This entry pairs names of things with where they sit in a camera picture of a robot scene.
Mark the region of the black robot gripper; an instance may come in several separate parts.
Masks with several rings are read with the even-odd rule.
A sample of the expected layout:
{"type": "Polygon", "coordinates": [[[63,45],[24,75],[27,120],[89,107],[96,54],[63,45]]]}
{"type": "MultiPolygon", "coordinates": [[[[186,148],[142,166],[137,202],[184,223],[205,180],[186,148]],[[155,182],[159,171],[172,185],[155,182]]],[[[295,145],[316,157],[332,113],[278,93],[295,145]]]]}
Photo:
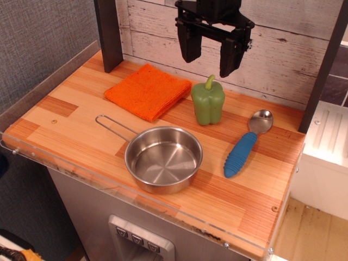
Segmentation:
{"type": "Polygon", "coordinates": [[[201,56],[202,37],[221,42],[220,77],[240,66],[251,48],[255,24],[239,11],[241,1],[176,1],[178,39],[182,57],[190,63],[201,56]]]}

